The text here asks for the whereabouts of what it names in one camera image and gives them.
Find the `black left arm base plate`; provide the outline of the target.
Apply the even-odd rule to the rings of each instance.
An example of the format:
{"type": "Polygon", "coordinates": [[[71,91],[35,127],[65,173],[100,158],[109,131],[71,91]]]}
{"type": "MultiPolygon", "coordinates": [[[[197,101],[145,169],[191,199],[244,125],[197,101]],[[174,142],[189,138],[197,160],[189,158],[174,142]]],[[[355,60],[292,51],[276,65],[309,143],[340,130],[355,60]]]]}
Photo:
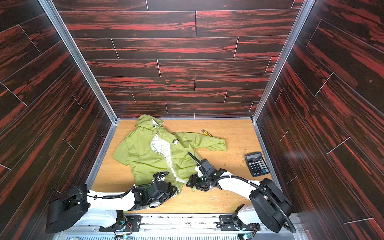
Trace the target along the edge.
{"type": "Polygon", "coordinates": [[[108,228],[100,227],[100,232],[138,232],[141,227],[142,216],[125,215],[124,220],[117,220],[116,223],[108,228]]]}

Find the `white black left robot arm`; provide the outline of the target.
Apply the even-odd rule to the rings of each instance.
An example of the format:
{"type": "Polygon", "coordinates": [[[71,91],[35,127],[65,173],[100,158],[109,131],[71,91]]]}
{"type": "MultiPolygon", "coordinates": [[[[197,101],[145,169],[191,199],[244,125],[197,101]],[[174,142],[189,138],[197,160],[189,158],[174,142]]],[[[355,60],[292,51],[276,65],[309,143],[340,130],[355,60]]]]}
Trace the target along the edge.
{"type": "Polygon", "coordinates": [[[156,208],[173,197],[177,187],[165,181],[131,187],[123,193],[89,191],[87,185],[73,186],[48,205],[46,233],[55,234],[73,226],[120,227],[125,211],[156,208]]]}

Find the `green zip jacket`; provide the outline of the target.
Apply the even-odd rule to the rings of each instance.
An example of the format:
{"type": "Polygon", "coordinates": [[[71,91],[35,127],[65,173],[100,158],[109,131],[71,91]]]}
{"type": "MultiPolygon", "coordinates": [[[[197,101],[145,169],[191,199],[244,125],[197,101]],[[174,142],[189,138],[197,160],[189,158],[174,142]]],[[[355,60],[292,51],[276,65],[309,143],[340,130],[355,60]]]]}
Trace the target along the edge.
{"type": "Polygon", "coordinates": [[[150,115],[142,115],[116,148],[113,159],[131,166],[137,185],[152,182],[154,174],[168,172],[165,181],[177,187],[179,194],[191,175],[195,175],[198,157],[196,149],[212,152],[226,151],[226,141],[198,133],[170,133],[164,122],[150,115]]]}

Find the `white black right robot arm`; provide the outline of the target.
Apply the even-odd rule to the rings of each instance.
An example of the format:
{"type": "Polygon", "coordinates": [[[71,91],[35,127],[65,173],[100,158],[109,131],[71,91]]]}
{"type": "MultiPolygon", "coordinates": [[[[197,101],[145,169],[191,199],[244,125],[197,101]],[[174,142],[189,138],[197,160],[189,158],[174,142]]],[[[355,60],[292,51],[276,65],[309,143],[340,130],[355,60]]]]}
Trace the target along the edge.
{"type": "Polygon", "coordinates": [[[186,186],[203,192],[218,188],[248,199],[251,205],[240,205],[232,214],[233,224],[239,230],[262,224],[274,233],[279,233],[282,228],[296,233],[290,220],[292,203],[270,179],[250,181],[220,169],[210,177],[192,175],[186,186]]]}

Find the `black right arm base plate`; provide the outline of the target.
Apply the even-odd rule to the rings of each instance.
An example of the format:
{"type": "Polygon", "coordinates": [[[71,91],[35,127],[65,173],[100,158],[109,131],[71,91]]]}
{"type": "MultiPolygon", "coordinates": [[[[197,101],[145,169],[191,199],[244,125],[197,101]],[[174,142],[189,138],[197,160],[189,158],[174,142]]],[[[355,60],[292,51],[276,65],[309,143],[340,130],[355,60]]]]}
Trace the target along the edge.
{"type": "Polygon", "coordinates": [[[259,224],[244,224],[238,217],[233,215],[220,215],[219,223],[216,225],[221,231],[252,231],[258,232],[261,227],[259,224]]]}

